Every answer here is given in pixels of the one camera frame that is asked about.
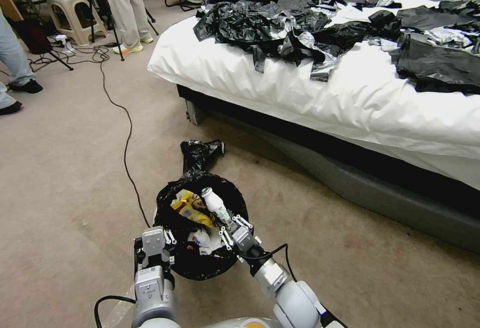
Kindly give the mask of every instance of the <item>white plastic bottle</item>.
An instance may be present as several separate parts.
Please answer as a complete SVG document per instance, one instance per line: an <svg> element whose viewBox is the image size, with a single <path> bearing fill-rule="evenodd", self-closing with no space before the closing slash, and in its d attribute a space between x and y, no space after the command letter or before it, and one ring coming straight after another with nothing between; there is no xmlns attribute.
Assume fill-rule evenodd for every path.
<svg viewBox="0 0 480 328"><path fill-rule="evenodd" d="M204 188L201 191L202 198L205 199L207 209L215 214L226 228L233 229L236 225L230 218L227 209L225 208L224 201L214 193L212 188Z"/></svg>

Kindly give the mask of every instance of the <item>yellow snack wrapper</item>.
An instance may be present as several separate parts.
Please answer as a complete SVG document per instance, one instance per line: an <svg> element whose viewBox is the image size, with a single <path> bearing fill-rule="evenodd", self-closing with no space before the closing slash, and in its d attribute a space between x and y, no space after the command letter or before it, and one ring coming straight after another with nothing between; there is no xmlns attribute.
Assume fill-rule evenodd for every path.
<svg viewBox="0 0 480 328"><path fill-rule="evenodd" d="M199 212L196 209L204 209L206 213L209 211L202 202L202 199L189 190L182 189L176 194L176 199L171 201L170 206L181 216L184 216L195 223L200 223L208 228L214 228L213 220L206 214Z"/></svg>

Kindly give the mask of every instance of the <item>gray pants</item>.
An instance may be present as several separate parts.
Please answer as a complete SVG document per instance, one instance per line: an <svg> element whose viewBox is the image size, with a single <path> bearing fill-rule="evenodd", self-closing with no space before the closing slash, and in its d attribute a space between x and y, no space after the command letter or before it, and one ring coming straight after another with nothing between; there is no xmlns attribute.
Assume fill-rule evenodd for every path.
<svg viewBox="0 0 480 328"><path fill-rule="evenodd" d="M0 9L0 61L6 65L10 73L9 84L22 86L35 75L30 69L25 52L15 36L10 24ZM7 94L7 87L0 83L0 109L9 107L16 100Z"/></svg>
<svg viewBox="0 0 480 328"><path fill-rule="evenodd" d="M150 39L150 27L144 0L108 0L115 20L120 42L126 48L140 44L140 39Z"/></svg>

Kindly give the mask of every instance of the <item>black shoe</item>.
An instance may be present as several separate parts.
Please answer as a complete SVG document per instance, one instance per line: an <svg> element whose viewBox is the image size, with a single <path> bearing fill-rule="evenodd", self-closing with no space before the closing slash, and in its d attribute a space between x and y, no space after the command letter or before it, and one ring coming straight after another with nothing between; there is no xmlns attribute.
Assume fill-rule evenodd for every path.
<svg viewBox="0 0 480 328"><path fill-rule="evenodd" d="M29 94L36 94L43 90L42 86L33 79L30 79L28 83L22 86L10 84L8 87L10 90L16 92L25 92Z"/></svg>
<svg viewBox="0 0 480 328"><path fill-rule="evenodd" d="M9 107L1 108L0 109L0 115L7 115L7 114L16 113L18 110L20 110L21 107L22 107L21 102L14 102Z"/></svg>

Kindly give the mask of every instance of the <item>gray bed base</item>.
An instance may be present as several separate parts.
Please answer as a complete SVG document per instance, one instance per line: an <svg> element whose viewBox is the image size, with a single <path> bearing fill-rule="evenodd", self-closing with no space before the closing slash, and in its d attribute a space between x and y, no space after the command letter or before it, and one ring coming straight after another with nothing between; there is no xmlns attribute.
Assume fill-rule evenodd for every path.
<svg viewBox="0 0 480 328"><path fill-rule="evenodd" d="M192 123L200 124L205 109L199 109L187 99L185 101L187 116ZM432 237L480 253L480 219L245 122L220 113L213 114L266 140L344 199Z"/></svg>

